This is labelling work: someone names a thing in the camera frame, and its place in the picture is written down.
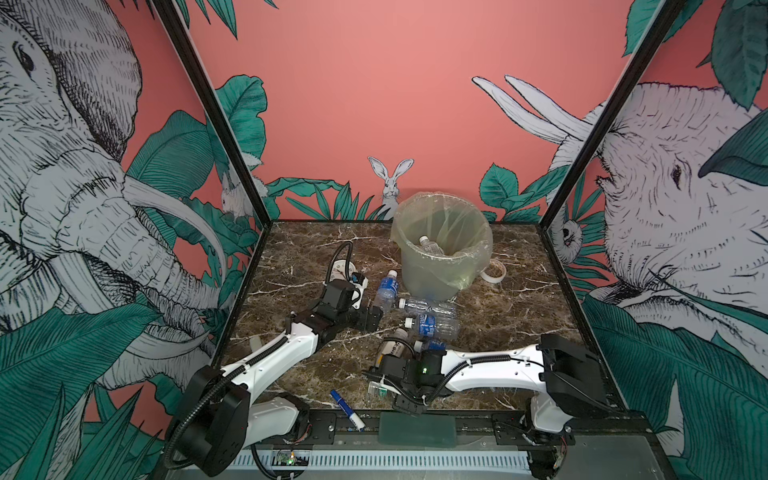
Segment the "small green band clear bottle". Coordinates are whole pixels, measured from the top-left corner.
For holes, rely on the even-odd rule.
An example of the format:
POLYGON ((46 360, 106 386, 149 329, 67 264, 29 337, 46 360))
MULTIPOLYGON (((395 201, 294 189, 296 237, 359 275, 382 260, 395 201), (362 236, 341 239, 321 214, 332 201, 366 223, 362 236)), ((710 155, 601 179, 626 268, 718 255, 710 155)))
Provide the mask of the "small green band clear bottle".
POLYGON ((387 399, 389 397, 389 391, 384 386, 370 382, 367 388, 367 397, 369 399, 387 399))

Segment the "yellow white label tea bottle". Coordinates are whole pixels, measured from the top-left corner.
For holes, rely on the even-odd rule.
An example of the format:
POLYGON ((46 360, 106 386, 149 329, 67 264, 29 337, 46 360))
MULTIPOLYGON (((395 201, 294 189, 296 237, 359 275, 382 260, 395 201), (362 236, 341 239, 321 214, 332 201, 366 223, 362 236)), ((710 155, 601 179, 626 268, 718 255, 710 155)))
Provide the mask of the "yellow white label tea bottle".
POLYGON ((405 342, 408 340, 408 333, 402 328, 398 328, 392 333, 393 338, 400 339, 400 342, 384 341, 377 352, 374 366, 378 368, 385 355, 401 357, 406 350, 405 342))

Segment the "Pocari Sweat blue label bottle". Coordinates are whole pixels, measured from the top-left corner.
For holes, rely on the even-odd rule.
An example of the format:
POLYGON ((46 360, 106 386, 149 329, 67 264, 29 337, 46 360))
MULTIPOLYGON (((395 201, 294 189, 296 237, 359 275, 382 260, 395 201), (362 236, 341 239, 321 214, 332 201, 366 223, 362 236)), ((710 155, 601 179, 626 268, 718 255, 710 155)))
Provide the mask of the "Pocari Sweat blue label bottle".
POLYGON ((454 341, 459 335, 459 322, 455 318, 440 317, 433 314, 420 314, 406 317, 404 326, 420 338, 454 341))

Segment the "blue label mineral water bottle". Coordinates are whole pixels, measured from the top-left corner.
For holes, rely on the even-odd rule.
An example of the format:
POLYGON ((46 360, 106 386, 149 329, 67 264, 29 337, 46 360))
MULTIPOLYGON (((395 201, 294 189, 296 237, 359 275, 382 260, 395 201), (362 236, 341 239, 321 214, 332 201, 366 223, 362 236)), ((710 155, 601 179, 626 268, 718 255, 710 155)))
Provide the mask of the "blue label mineral water bottle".
POLYGON ((414 350, 416 353, 422 353, 428 350, 445 350, 446 344, 444 342, 441 342, 439 340, 435 339, 428 339, 428 340, 417 340, 414 343, 414 350))

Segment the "blue cap bottle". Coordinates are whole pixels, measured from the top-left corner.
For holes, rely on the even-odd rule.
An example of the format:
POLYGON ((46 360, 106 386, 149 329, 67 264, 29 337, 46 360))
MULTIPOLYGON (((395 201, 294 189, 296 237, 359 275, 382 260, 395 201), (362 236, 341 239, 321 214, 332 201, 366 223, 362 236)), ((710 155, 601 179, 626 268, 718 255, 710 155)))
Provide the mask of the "blue cap bottle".
POLYGON ((398 273, 390 270, 382 279, 371 306, 378 308, 383 315, 392 310, 398 298, 398 273))

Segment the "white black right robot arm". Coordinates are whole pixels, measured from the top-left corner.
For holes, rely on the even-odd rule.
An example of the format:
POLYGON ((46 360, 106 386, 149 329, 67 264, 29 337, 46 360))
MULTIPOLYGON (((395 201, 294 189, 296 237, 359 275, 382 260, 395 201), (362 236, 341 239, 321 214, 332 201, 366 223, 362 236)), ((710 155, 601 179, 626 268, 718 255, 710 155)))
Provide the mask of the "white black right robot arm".
POLYGON ((424 347, 409 358, 385 354, 364 375, 378 389, 394 394, 395 410, 413 415, 425 413, 438 398, 465 390, 529 391, 521 426, 549 436, 563 433, 573 419, 600 419, 616 411, 608 403, 598 356, 556 334, 508 351, 424 347))

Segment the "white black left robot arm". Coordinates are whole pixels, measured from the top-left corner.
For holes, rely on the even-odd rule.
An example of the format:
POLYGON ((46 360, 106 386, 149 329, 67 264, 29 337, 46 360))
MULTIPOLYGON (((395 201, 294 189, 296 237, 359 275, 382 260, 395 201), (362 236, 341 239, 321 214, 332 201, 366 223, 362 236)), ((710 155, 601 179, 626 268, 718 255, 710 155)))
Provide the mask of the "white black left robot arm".
POLYGON ((382 312, 361 304, 367 284, 359 273, 325 282, 320 297, 307 309, 290 314, 275 339, 225 367, 200 368, 173 417, 161 465, 168 471, 195 466, 215 477, 244 447, 294 430, 301 416, 300 401, 289 396, 269 402, 258 399, 339 332, 377 330, 382 312))

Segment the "clear unlabelled bottle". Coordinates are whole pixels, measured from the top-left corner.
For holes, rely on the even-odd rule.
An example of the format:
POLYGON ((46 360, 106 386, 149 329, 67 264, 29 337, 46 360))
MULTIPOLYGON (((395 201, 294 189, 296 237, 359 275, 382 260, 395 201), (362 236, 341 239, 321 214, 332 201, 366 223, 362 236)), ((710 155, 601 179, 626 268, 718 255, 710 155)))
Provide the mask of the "clear unlabelled bottle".
POLYGON ((453 304, 435 302, 413 297, 399 298, 397 307, 409 315, 430 314, 435 317, 456 318, 457 309, 453 304))

